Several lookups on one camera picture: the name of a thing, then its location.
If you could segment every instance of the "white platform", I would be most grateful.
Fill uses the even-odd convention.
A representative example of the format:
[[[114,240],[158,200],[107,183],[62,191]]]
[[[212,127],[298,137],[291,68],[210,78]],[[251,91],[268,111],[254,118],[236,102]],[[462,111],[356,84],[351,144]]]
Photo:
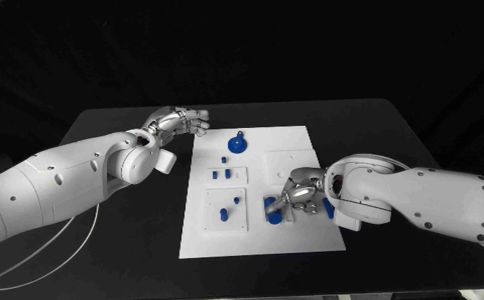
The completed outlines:
[[[238,131],[243,132],[248,147],[246,151],[236,155],[228,150],[228,141],[236,136]],[[274,153],[274,151],[301,150],[304,152]],[[222,157],[226,157],[226,164],[222,164]],[[268,159],[279,164],[279,168],[271,168],[272,161],[268,166]],[[305,127],[212,129],[203,138],[194,138],[180,258],[346,250],[339,227],[328,219],[324,210],[323,194],[315,199],[317,215],[310,216],[294,210],[291,224],[287,222],[287,211],[284,211],[282,223],[272,225],[265,222],[264,196],[279,196],[292,166],[294,169],[320,167]],[[233,185],[228,184],[229,180],[223,183],[225,172],[220,170],[243,167],[246,167],[246,184],[236,183],[236,180]],[[212,184],[209,169],[220,171],[218,182],[223,184]],[[226,190],[226,193],[222,193],[223,198],[216,198],[216,206],[210,209],[213,204],[210,205],[205,196],[213,190]],[[243,209],[235,208],[235,206],[242,207],[242,200],[239,205],[235,205],[232,196],[242,194],[238,193],[242,191],[246,226],[243,226],[241,213]],[[218,223],[225,203],[229,220]],[[219,230],[209,231],[206,224],[220,226]]]

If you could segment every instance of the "blue object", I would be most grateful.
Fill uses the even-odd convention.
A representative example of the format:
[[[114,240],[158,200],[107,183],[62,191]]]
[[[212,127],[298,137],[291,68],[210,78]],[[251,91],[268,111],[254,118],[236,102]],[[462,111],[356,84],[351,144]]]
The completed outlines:
[[[268,207],[268,205],[275,201],[274,197],[268,197],[264,200],[264,209]],[[274,211],[271,214],[266,214],[266,220],[271,224],[279,224],[282,222],[282,212],[281,209]]]
[[[327,216],[330,217],[330,220],[333,220],[334,217],[334,212],[333,212],[333,205],[328,201],[328,198],[323,198],[323,203],[324,203],[324,207],[326,207],[326,212],[327,212]]]
[[[226,208],[220,209],[220,219],[222,219],[222,222],[226,222],[226,220],[229,219],[229,214],[228,214]]]
[[[243,139],[243,133],[239,131],[236,137],[229,140],[229,151],[232,153],[242,153],[248,148],[248,142]]]

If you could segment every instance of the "white cable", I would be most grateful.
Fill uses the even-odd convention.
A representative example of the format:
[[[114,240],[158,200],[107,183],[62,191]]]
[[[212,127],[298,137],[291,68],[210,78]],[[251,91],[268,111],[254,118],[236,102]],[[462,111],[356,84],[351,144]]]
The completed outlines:
[[[53,242],[53,240],[59,237],[61,233],[66,230],[66,227],[69,226],[73,218],[68,221],[68,223],[65,224],[63,228],[61,229],[61,231],[58,232],[58,234],[52,237],[50,241],[10,268],[6,269],[1,273],[0,273],[0,277],[7,274],[10,271],[13,271],[23,263],[26,263],[30,258],[33,258],[33,256],[49,246],[49,244]]]
[[[40,279],[43,279],[46,276],[49,276],[50,274],[53,274],[66,264],[68,264],[68,262],[69,262],[69,260],[73,258],[73,256],[78,254],[78,252],[81,251],[81,249],[82,249],[82,246],[86,244],[86,241],[88,241],[88,239],[89,239],[89,237],[91,237],[91,233],[92,233],[92,230],[94,230],[94,226],[97,225],[97,219],[98,219],[98,212],[99,212],[99,205],[97,205],[97,207],[95,207],[95,217],[94,217],[94,221],[92,221],[92,226],[91,226],[91,230],[89,230],[89,233],[88,233],[88,236],[86,236],[86,238],[85,238],[85,240],[84,240],[84,242],[82,242],[82,244],[81,244],[81,246],[79,246],[79,248],[78,248],[78,250],[73,252],[73,254],[72,254],[72,256],[68,258],[68,260],[48,273],[48,274],[45,274],[40,278],[37,278],[37,279],[35,279],[33,281],[30,281],[30,282],[27,282],[26,284],[22,284],[22,285],[17,285],[17,286],[12,286],[12,287],[7,287],[7,288],[0,288],[0,291],[6,291],[6,290],[13,290],[14,288],[19,288],[19,287],[22,287],[22,286],[26,286],[26,285],[30,285],[32,283],[35,283],[36,281],[39,281]]]

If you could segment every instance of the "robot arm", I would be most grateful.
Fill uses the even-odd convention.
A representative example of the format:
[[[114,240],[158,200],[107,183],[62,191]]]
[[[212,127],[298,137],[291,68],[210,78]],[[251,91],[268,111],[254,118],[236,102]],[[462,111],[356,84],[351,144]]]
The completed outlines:
[[[76,216],[112,193],[169,174],[177,157],[161,147],[177,134],[206,134],[206,110],[164,107],[141,129],[52,148],[0,173],[0,242]]]
[[[395,165],[403,171],[395,172]],[[326,170],[310,183],[311,193],[326,193],[336,209],[334,223],[360,230],[362,222],[383,224],[390,221],[395,208],[411,223],[467,241],[484,243],[484,177],[441,169],[411,169],[395,160],[375,155],[353,155]],[[266,207],[274,212],[294,202],[295,190],[284,192],[279,200]]]

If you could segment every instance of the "table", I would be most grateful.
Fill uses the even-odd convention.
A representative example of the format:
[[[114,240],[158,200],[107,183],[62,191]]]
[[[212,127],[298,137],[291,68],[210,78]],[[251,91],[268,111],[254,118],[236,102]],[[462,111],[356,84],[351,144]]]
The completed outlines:
[[[140,127],[156,108],[86,110],[62,144]],[[393,105],[383,99],[193,106],[210,110],[215,129],[305,125],[321,166],[373,153],[409,166],[438,164]],[[3,299],[182,299],[353,294],[484,287],[484,248],[392,222],[341,229],[347,251],[179,259],[193,136],[167,150],[179,160],[170,175],[154,171],[99,206],[92,238],[46,279],[1,293]],[[0,287],[49,272],[76,250],[95,209],[72,222],[39,256],[0,278]],[[50,238],[53,224],[0,243],[1,270]]]

